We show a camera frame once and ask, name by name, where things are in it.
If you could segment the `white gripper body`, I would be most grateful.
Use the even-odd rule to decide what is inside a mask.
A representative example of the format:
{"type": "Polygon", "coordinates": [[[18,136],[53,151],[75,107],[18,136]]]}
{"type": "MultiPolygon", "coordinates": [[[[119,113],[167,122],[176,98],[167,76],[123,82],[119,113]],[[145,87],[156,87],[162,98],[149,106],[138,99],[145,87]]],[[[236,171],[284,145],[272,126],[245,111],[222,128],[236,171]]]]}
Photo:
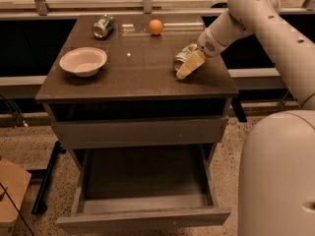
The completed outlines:
{"type": "Polygon", "coordinates": [[[205,29],[197,40],[197,47],[200,51],[203,51],[207,57],[215,57],[220,55],[226,46],[219,43],[210,29],[205,29]]]}

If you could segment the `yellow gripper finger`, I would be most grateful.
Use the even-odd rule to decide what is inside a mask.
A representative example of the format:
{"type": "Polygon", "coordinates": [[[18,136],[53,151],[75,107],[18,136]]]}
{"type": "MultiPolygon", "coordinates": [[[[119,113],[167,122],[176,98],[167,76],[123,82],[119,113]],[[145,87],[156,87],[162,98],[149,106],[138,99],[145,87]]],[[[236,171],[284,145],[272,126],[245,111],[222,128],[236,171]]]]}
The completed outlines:
{"type": "Polygon", "coordinates": [[[187,78],[192,72],[205,63],[205,59],[206,57],[203,51],[192,51],[183,64],[179,67],[178,71],[176,72],[176,77],[179,80],[187,78]]]}

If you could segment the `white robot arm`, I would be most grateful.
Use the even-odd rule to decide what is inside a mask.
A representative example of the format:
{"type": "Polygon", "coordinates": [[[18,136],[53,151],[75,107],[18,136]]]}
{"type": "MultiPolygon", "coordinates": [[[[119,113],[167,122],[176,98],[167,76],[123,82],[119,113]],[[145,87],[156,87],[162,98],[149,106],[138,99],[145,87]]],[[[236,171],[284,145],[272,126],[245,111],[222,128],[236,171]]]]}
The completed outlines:
{"type": "Polygon", "coordinates": [[[254,34],[297,101],[248,134],[239,166],[238,236],[315,236],[315,43],[279,15],[279,0],[227,0],[227,9],[177,68],[188,77],[208,57],[254,34]]]}

